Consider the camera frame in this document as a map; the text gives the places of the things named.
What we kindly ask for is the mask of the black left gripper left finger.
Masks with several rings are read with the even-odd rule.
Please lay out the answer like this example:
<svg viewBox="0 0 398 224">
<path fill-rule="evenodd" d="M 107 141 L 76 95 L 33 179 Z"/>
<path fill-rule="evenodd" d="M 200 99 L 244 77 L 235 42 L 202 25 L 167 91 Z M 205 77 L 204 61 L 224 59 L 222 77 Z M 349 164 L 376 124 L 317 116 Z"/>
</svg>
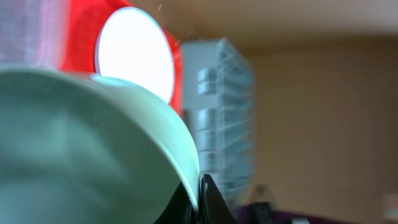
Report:
<svg viewBox="0 0 398 224">
<path fill-rule="evenodd" d="M 180 183 L 165 210 L 154 224 L 195 224 L 195 212 L 189 196 Z"/>
</svg>

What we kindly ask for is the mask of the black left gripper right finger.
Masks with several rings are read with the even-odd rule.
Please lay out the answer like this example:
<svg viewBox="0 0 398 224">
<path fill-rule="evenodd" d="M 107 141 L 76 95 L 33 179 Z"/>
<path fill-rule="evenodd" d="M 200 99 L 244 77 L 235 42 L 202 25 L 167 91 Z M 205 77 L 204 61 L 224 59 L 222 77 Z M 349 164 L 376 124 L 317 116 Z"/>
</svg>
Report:
<svg viewBox="0 0 398 224">
<path fill-rule="evenodd" d="M 238 224 L 210 174 L 201 180 L 199 204 L 202 224 Z"/>
</svg>

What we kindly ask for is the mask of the green bowl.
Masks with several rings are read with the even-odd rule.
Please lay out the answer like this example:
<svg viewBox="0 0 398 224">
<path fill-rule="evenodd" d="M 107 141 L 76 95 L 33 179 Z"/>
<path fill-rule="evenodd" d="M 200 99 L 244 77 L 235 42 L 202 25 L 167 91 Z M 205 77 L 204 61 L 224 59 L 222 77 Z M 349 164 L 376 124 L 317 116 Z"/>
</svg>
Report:
<svg viewBox="0 0 398 224">
<path fill-rule="evenodd" d="M 154 223 L 199 161 L 182 118 L 145 88 L 36 69 L 1 72 L 1 222 Z"/>
</svg>

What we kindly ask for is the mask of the light blue plate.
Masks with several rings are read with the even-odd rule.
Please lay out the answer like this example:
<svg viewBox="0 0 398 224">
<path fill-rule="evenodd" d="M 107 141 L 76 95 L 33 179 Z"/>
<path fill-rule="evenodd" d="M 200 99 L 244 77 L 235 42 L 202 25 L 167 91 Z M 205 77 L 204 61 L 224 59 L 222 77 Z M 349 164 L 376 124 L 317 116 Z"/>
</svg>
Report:
<svg viewBox="0 0 398 224">
<path fill-rule="evenodd" d="M 95 69 L 103 77 L 127 80 L 171 102 L 175 67 L 170 44 L 142 9 L 123 7 L 110 15 L 97 38 Z"/>
</svg>

